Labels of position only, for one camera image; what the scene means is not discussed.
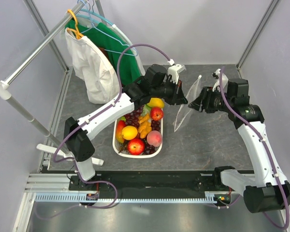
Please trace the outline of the clear polka dot zip bag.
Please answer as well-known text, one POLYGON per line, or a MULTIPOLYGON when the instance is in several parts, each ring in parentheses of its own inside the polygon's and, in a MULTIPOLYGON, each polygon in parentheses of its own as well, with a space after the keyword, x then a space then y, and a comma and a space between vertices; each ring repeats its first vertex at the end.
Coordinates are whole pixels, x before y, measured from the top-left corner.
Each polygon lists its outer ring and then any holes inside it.
POLYGON ((192 103, 200 94, 201 92, 201 82, 202 75, 199 75, 197 80, 192 84, 190 87, 186 99, 188 100, 188 104, 183 104, 180 106, 176 119, 174 122, 174 132, 177 132, 180 128, 185 127, 188 122, 190 117, 192 116, 193 109, 189 108, 189 104, 192 103))

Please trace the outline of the pink peach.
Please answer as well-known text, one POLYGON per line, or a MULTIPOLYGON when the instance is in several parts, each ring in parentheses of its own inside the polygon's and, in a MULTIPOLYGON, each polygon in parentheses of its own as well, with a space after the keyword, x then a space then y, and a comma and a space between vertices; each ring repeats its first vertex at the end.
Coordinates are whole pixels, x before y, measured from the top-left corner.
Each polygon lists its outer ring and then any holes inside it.
POLYGON ((162 144, 162 134, 159 131, 153 130, 147 135, 148 144, 159 147, 162 144))

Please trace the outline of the blue clothes hanger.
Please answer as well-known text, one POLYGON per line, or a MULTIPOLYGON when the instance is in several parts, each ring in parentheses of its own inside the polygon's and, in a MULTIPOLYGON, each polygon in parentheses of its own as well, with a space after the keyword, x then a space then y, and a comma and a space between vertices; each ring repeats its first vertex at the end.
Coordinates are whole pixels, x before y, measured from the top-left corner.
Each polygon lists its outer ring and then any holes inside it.
POLYGON ((99 31, 100 33, 108 36, 109 38, 117 41, 118 43, 120 43, 122 46, 124 46, 125 48, 127 48, 129 45, 128 44, 125 44, 124 43, 124 40, 121 40, 120 37, 116 34, 116 31, 119 31, 120 30, 116 27, 115 24, 112 24, 111 22, 109 22, 106 18, 104 18, 103 16, 93 12, 93 7, 90 7, 90 4, 88 4, 89 7, 87 7, 87 9, 81 9, 80 11, 81 12, 85 12, 88 14, 88 16, 85 16, 85 15, 82 15, 82 14, 79 14, 77 13, 77 17, 80 17, 80 18, 84 18, 84 19, 87 19, 88 21, 90 21, 90 26, 87 26, 88 29, 82 31, 83 33, 89 31, 90 29, 95 29, 97 31, 99 31), (98 18, 101 19, 101 22, 98 22, 97 20, 93 19, 91 16, 96 16, 98 18), (105 25, 104 27, 106 28, 106 30, 101 30, 98 28, 98 25, 99 24, 102 24, 103 22, 106 22, 107 24, 109 24, 110 26, 108 27, 107 25, 105 25))

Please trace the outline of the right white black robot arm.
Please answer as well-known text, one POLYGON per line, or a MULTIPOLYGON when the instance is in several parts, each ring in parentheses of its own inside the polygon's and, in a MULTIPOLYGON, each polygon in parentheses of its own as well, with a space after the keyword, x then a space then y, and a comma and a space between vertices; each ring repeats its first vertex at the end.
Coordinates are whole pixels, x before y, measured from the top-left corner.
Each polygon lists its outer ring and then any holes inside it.
POLYGON ((228 81, 227 92, 204 87, 188 106, 199 112, 226 112, 242 137, 253 165, 254 179, 231 166, 215 168, 212 186, 227 186, 243 196, 249 212, 259 213, 287 209, 290 205, 290 183, 280 169, 267 140, 264 117, 257 105, 249 103, 249 84, 245 79, 228 81))

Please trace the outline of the orange clothes hanger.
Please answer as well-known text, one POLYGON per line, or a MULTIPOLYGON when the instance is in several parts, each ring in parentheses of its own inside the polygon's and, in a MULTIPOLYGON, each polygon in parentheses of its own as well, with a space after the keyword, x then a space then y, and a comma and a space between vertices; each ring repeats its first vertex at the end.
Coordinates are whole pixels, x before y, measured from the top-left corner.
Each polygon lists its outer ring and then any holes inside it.
POLYGON ((80 40, 83 37, 83 34, 79 31, 78 20, 71 9, 68 9, 67 12, 72 16, 74 20, 74 28, 67 28, 66 30, 68 32, 72 32, 75 35, 76 39, 80 40))

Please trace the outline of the dark purple grape bunch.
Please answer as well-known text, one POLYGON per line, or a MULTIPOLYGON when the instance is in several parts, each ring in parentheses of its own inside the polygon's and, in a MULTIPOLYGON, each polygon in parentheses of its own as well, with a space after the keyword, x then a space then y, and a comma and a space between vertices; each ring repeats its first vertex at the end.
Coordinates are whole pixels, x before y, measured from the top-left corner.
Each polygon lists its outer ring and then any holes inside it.
POLYGON ((125 114, 125 124, 126 126, 134 126, 136 128, 139 127, 139 117, 141 116, 141 113, 143 112, 143 107, 140 107, 139 109, 136 109, 132 111, 131 113, 125 114))

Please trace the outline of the white shirt on hanger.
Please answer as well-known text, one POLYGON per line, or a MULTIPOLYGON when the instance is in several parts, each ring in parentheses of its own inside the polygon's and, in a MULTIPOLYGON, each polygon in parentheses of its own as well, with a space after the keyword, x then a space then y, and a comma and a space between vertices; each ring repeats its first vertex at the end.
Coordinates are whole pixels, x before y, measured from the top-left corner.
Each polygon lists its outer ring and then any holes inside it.
POLYGON ((75 33, 74 29, 65 29, 75 74, 85 82, 91 103, 107 103, 119 93, 117 74, 104 53, 87 36, 77 38, 75 33))

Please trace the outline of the yellow lemon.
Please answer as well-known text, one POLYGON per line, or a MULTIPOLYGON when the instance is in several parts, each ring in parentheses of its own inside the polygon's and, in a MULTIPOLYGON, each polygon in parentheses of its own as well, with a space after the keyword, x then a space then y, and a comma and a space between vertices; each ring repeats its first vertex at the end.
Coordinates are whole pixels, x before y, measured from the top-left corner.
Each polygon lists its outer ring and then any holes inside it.
POLYGON ((126 126, 121 131, 121 136, 125 140, 132 140, 134 139, 138 134, 138 130, 134 126, 126 126))

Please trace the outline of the red apple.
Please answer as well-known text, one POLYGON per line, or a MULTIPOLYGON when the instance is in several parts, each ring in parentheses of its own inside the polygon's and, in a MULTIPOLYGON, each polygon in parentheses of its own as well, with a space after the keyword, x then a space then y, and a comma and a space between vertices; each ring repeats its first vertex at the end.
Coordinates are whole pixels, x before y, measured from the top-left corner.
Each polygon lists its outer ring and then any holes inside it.
POLYGON ((143 140, 134 138, 128 142, 128 152, 131 155, 140 155, 145 149, 143 140))
POLYGON ((164 113, 163 110, 159 107, 153 107, 150 111, 150 117, 154 121, 159 121, 163 118, 164 113))

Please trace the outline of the yellow red mango back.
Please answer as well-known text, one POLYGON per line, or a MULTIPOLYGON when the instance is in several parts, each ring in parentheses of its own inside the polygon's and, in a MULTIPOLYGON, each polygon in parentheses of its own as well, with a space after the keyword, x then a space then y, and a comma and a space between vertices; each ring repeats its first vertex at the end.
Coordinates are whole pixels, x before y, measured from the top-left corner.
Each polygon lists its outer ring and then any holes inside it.
POLYGON ((147 106, 150 108, 153 107, 164 108, 164 101, 160 98, 151 98, 149 103, 147 103, 147 106))

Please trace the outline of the white plastic fruit basket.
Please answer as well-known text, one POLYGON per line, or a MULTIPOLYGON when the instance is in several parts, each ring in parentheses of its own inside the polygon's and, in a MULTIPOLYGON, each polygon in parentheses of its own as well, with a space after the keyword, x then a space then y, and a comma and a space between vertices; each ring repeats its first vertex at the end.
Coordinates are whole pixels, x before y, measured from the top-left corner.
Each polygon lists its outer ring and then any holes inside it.
POLYGON ((152 98, 150 103, 125 114, 115 121, 114 151, 126 158, 146 159, 162 148, 164 102, 152 98))

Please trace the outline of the yellow ginger root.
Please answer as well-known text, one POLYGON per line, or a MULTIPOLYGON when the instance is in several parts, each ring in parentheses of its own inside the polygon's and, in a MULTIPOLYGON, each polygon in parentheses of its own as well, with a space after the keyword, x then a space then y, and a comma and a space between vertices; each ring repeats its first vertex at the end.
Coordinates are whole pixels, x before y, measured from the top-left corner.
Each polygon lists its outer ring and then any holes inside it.
POLYGON ((139 117, 138 133, 140 134, 141 139, 144 139, 152 131, 149 119, 150 119, 149 114, 139 117))

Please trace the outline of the red apple front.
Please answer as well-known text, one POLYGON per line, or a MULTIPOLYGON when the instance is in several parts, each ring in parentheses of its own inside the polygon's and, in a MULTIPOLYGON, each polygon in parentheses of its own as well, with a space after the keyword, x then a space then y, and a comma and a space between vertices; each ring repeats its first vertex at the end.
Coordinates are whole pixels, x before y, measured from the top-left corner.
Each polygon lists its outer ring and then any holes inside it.
POLYGON ((128 142, 128 152, 131 155, 140 155, 145 149, 143 140, 134 138, 128 142))

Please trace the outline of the dark grape bunch right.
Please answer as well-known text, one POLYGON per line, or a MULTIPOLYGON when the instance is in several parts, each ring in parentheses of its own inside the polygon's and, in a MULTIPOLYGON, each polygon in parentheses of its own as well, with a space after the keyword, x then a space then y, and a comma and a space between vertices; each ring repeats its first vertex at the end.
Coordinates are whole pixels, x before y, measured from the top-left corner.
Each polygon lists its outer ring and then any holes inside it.
POLYGON ((162 145, 161 121, 151 121, 152 131, 143 139, 145 143, 144 155, 151 155, 158 151, 162 145))

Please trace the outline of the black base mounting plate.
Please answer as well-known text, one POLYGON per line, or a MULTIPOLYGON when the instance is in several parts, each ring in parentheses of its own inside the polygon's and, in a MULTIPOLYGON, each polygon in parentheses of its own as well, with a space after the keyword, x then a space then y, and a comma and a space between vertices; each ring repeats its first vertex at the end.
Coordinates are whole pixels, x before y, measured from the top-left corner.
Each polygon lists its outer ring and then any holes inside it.
POLYGON ((113 184, 124 197, 201 197, 230 189, 215 184, 214 171, 98 171, 91 181, 113 184))

